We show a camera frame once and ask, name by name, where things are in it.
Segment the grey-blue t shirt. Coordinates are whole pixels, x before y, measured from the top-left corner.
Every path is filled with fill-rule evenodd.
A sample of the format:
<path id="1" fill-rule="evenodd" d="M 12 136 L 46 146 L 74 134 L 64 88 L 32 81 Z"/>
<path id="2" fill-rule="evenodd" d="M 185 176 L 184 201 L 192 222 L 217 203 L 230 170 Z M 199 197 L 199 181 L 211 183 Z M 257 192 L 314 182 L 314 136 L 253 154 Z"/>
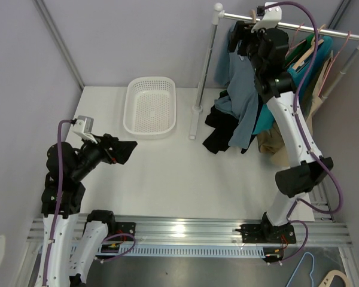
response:
<path id="1" fill-rule="evenodd" d="M 238 51 L 228 52 L 231 26 L 223 42 L 218 58 L 214 81 L 226 88 L 225 94 L 215 101 L 216 108 L 238 119 L 232 141 L 246 153 L 254 140 L 252 134 L 260 110 L 260 101 L 254 87 L 254 70 L 247 57 L 240 57 Z"/>

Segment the black t shirt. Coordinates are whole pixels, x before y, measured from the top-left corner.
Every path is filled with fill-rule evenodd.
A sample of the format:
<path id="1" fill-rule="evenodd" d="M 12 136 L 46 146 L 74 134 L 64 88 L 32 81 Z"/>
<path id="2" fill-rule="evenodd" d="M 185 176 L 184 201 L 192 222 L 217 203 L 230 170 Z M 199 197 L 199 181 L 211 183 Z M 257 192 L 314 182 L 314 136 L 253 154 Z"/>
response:
<path id="1" fill-rule="evenodd" d="M 203 141 L 203 146 L 211 153 L 226 152 L 230 147 L 238 146 L 232 137 L 238 127 L 238 119 L 233 115 L 219 111 L 215 105 L 206 116 L 205 124 L 213 128 L 211 134 Z"/>

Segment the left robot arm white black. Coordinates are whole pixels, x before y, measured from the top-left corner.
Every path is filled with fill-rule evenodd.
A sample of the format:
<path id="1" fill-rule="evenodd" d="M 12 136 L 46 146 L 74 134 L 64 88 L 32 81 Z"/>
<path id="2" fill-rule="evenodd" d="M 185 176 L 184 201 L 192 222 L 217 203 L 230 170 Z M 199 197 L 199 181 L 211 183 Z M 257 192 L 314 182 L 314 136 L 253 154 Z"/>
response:
<path id="1" fill-rule="evenodd" d="M 76 249 L 72 238 L 86 191 L 83 179 L 100 163 L 125 164 L 135 141 L 121 141 L 109 134 L 84 140 L 81 148 L 58 141 L 47 151 L 48 174 L 42 193 L 44 239 L 36 286 L 85 286 L 92 262 L 103 243 L 130 240 L 136 245 L 134 230 L 115 220 L 110 210 L 93 210 L 87 216 Z"/>

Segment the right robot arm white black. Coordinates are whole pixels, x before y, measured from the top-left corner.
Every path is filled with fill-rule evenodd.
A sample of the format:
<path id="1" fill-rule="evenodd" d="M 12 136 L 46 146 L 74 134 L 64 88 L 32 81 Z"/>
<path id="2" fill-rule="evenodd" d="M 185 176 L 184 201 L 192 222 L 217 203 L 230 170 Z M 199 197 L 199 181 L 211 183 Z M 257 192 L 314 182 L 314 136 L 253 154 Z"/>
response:
<path id="1" fill-rule="evenodd" d="M 288 35 L 278 28 L 254 29 L 238 21 L 229 37 L 229 52 L 246 56 L 254 70 L 255 88 L 279 127 L 288 153 L 289 168 L 275 175 L 278 193 L 258 224 L 242 224 L 244 243 L 296 242 L 291 215 L 307 193 L 333 168 L 314 143 L 299 105 L 296 85 L 284 69 Z"/>

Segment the beige wooden hanger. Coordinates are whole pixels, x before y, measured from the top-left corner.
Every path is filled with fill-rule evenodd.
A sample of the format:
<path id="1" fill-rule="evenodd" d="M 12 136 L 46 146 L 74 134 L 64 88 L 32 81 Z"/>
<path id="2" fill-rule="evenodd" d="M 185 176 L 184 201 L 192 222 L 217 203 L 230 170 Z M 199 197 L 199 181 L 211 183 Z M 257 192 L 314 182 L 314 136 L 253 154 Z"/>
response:
<path id="1" fill-rule="evenodd" d="M 256 10 L 250 10 L 249 11 L 249 15 L 251 17 L 251 23 L 252 24 L 256 24 L 257 23 L 257 13 L 256 13 Z"/>

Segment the green t shirt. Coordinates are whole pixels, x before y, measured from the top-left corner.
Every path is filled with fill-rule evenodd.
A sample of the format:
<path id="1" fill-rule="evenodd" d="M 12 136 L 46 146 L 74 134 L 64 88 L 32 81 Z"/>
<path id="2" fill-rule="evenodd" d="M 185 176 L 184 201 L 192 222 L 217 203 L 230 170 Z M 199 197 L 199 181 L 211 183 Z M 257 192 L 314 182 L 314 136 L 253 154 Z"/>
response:
<path id="1" fill-rule="evenodd" d="M 291 53 L 285 58 L 286 66 L 290 66 L 292 63 L 298 60 L 300 56 L 302 56 L 306 51 L 310 49 L 313 37 L 314 35 L 310 34 L 297 44 L 297 47 L 294 48 Z"/>

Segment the teal t shirt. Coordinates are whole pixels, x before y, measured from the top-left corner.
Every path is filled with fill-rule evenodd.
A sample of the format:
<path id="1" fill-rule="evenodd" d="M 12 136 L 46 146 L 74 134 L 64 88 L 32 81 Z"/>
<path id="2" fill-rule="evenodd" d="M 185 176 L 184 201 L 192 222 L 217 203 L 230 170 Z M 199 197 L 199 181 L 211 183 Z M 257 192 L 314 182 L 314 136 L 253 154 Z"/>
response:
<path id="1" fill-rule="evenodd" d="M 300 88 L 300 92 L 299 92 L 300 99 L 303 99 L 307 86 L 309 85 L 310 81 L 313 79 L 315 73 L 319 70 L 319 68 L 323 64 L 329 52 L 331 52 L 333 39 L 330 36 L 323 36 L 322 39 L 324 40 L 324 42 L 318 47 L 317 56 L 315 58 L 314 65 L 309 71 L 308 75 L 306 76 L 306 79 L 303 82 L 303 85 Z M 312 55 L 306 60 L 303 66 L 299 67 L 297 71 L 294 71 L 291 68 L 291 66 L 285 66 L 287 68 L 287 72 L 293 77 L 293 81 L 296 87 L 300 85 L 300 82 L 310 65 L 311 58 Z M 257 135 L 262 131 L 269 130 L 274 121 L 275 119 L 272 113 L 270 112 L 267 105 L 264 104 L 259 114 L 255 128 L 253 130 L 253 134 Z"/>

